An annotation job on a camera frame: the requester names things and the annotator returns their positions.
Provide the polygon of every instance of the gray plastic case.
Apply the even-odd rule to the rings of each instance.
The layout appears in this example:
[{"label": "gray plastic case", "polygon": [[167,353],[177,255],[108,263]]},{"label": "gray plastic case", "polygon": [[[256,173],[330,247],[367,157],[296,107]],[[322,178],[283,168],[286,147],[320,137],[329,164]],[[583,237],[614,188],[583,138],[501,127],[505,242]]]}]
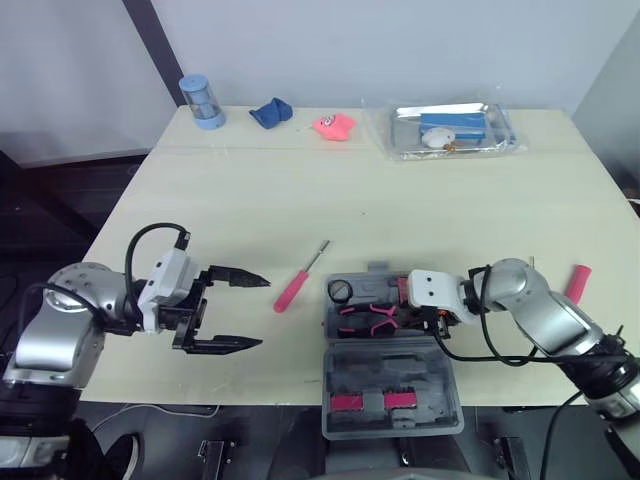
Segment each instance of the gray plastic case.
[{"label": "gray plastic case", "polygon": [[[335,274],[348,281],[353,297],[336,305],[327,295],[322,433],[328,440],[457,434],[464,428],[449,358],[420,330],[398,330],[389,338],[339,338],[345,321],[338,311],[355,303],[398,303],[397,278],[384,264],[367,273]],[[413,408],[385,408],[386,392],[413,392]],[[330,411],[335,395],[357,395],[361,409]]]}]

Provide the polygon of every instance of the pink screwdriver handle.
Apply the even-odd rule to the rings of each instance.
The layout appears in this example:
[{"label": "pink screwdriver handle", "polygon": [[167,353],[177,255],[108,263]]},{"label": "pink screwdriver handle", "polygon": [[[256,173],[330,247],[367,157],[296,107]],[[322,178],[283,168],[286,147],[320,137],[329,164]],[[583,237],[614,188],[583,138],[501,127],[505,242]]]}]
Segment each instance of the pink screwdriver handle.
[{"label": "pink screwdriver handle", "polygon": [[585,265],[576,265],[573,275],[571,276],[571,280],[569,281],[569,286],[565,292],[567,298],[576,305],[582,298],[582,292],[584,292],[584,288],[587,286],[587,280],[589,280],[590,275],[591,269],[589,267]]},{"label": "pink screwdriver handle", "polygon": [[284,292],[278,297],[276,303],[273,304],[273,309],[278,313],[284,312],[298,294],[307,278],[309,278],[309,274],[304,270],[300,270],[296,278],[291,280],[291,283],[287,285],[287,288],[285,288]]}]

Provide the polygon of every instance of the screwdriver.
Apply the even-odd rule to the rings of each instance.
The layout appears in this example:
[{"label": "screwdriver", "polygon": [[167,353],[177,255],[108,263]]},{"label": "screwdriver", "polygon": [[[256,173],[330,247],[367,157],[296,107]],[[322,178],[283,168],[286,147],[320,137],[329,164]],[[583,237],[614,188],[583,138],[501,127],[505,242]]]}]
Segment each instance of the screwdriver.
[{"label": "screwdriver", "polygon": [[304,270],[300,270],[296,275],[296,277],[293,280],[291,280],[291,283],[287,285],[287,288],[285,288],[284,292],[282,292],[282,294],[278,297],[278,300],[276,300],[276,303],[273,304],[273,309],[276,312],[282,313],[287,309],[289,304],[293,301],[295,296],[298,294],[298,292],[302,288],[302,285],[304,285],[304,282],[307,280],[307,278],[309,278],[309,269],[313,266],[314,263],[316,263],[316,260],[320,258],[320,255],[322,255],[322,253],[325,251],[329,243],[330,243],[329,240],[325,240],[324,242],[322,242],[320,249],[316,252],[314,257],[311,259],[311,261],[309,262],[309,265],[307,265],[304,268]]}]

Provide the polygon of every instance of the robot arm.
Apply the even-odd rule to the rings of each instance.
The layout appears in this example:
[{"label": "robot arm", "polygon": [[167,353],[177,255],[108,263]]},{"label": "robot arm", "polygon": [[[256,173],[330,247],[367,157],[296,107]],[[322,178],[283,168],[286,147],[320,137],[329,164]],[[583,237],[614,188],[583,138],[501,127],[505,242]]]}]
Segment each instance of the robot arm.
[{"label": "robot arm", "polygon": [[[182,236],[188,239],[188,233]],[[180,246],[186,248],[186,242]],[[16,351],[0,382],[0,471],[19,469],[36,478],[64,463],[69,421],[106,333],[172,330],[172,348],[193,354],[226,355],[262,343],[231,335],[196,338],[207,303],[204,291],[215,280],[243,287],[270,284],[245,270],[214,265],[198,275],[184,248],[169,250],[149,280],[133,283],[135,303],[126,276],[98,263],[69,265],[40,285],[42,306],[19,329]]]},{"label": "robot arm", "polygon": [[[582,310],[553,292],[545,278],[518,259],[505,259],[470,278],[414,270],[409,301],[414,307],[450,311],[460,321],[476,323],[480,312],[508,311],[518,328],[584,394],[587,403],[610,423],[610,436],[623,453],[640,459],[640,364],[624,350],[617,335],[605,335]],[[484,292],[484,304],[481,302]],[[584,361],[567,361],[582,357]],[[598,361],[608,357],[616,361]]]}]

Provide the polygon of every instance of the tabletop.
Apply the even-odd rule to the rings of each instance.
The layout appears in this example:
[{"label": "tabletop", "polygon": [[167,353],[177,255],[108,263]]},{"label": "tabletop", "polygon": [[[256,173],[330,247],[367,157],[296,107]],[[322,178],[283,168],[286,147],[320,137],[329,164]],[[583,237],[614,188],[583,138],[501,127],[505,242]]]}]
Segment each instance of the tabletop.
[{"label": "tabletop", "polygon": [[[108,335],[84,400],[176,404],[320,404],[325,278],[386,261],[393,271],[466,275],[507,257],[535,258],[563,291],[575,264],[593,269],[582,309],[605,331],[624,325],[640,351],[638,221],[571,120],[555,110],[514,110],[526,152],[396,163],[377,147],[359,109],[298,108],[264,130],[248,107],[227,107],[227,124],[200,130],[187,107],[174,118],[130,182],[85,260],[122,271],[131,236],[157,221],[192,233],[187,252],[209,264],[247,269],[271,288],[207,290],[199,337],[260,338],[228,356],[171,349],[173,332]],[[348,142],[328,142],[311,123],[341,112],[357,126]],[[173,245],[154,232],[139,244],[134,274],[146,277]],[[272,305],[323,240],[331,245],[283,314]],[[489,328],[504,354],[530,343],[507,313]],[[448,340],[462,355],[485,355],[478,326]],[[547,405],[575,387],[552,365],[510,368],[453,362],[463,405]]]}]

